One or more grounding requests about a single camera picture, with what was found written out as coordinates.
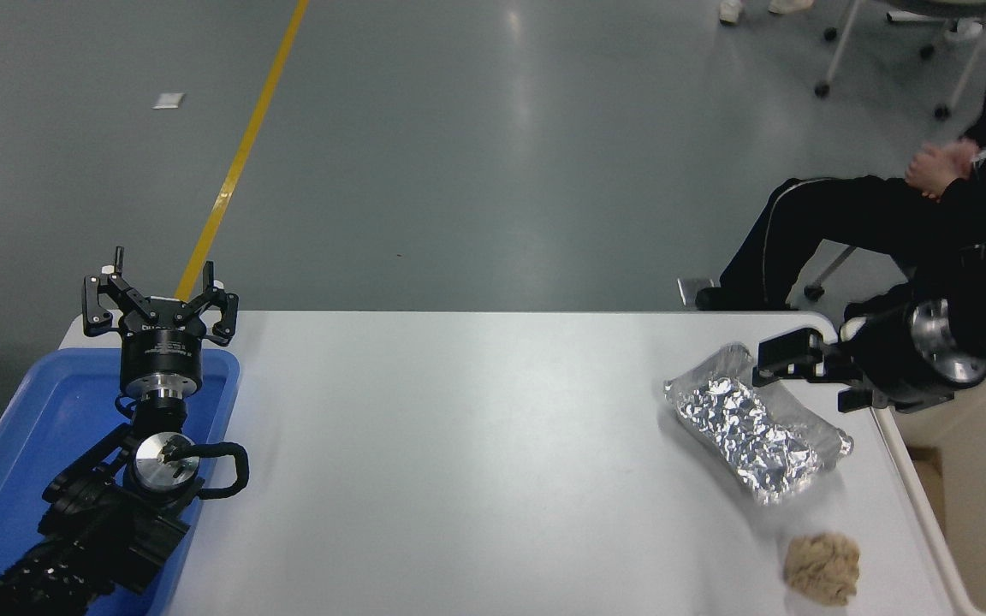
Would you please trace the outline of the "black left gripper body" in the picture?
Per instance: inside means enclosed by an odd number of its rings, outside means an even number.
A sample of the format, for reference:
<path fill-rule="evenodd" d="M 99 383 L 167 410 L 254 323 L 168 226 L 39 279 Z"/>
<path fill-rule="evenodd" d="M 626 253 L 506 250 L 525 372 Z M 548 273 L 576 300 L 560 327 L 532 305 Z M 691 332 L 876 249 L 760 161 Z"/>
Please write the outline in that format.
<path fill-rule="evenodd" d="M 175 299 L 125 309 L 120 390 L 128 397 L 191 397 L 202 386 L 202 319 Z"/>

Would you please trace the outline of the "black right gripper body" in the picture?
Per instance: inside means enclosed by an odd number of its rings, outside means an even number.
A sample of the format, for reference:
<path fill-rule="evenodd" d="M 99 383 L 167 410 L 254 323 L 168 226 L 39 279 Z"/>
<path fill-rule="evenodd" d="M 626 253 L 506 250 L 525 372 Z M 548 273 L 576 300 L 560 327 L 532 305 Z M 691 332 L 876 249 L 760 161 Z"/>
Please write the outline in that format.
<path fill-rule="evenodd" d="M 907 304 L 870 313 L 852 337 L 854 363 L 891 403 L 919 403 L 923 391 L 907 381 L 915 348 L 906 323 Z"/>

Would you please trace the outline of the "person's left hand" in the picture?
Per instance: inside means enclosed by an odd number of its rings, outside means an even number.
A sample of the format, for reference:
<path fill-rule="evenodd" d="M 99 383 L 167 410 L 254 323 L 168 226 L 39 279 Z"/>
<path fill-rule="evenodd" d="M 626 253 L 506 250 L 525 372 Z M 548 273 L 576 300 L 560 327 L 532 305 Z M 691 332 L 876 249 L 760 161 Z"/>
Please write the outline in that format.
<path fill-rule="evenodd" d="M 904 179 L 924 198 L 942 200 L 947 188 L 961 178 L 960 171 L 959 165 L 952 160 L 919 153 L 908 163 Z"/>

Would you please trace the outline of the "person's right hand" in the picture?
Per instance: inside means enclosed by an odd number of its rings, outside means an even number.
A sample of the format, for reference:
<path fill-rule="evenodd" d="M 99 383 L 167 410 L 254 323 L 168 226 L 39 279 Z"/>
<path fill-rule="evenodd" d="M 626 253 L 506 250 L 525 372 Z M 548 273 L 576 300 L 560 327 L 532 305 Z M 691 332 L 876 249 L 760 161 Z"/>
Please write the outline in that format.
<path fill-rule="evenodd" d="M 947 175 L 952 170 L 959 178 L 973 175 L 974 163 L 983 149 L 971 138 L 959 138 L 944 145 L 924 144 L 916 153 L 911 169 L 935 175 Z"/>

